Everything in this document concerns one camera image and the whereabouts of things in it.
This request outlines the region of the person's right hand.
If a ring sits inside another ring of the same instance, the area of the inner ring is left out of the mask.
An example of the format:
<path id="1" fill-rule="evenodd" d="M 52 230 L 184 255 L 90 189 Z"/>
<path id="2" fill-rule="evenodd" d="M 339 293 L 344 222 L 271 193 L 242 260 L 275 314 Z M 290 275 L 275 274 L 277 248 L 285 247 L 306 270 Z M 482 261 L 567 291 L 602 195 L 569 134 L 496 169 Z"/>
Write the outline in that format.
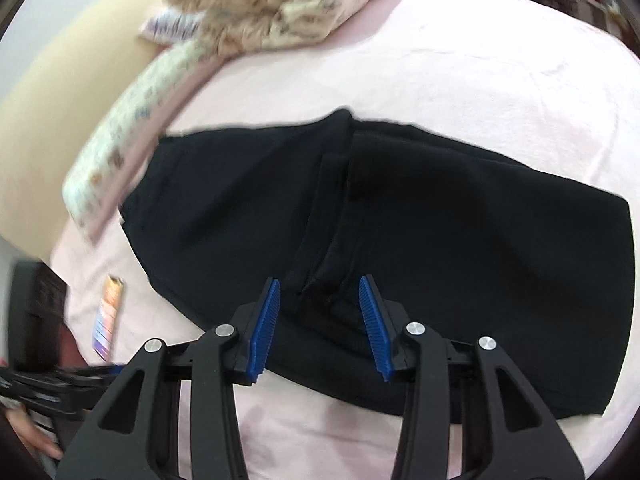
<path id="1" fill-rule="evenodd" d="M 63 451 L 58 445 L 32 422 L 22 408 L 8 408 L 6 419 L 32 456 L 41 453 L 54 460 L 60 460 L 63 457 Z"/>

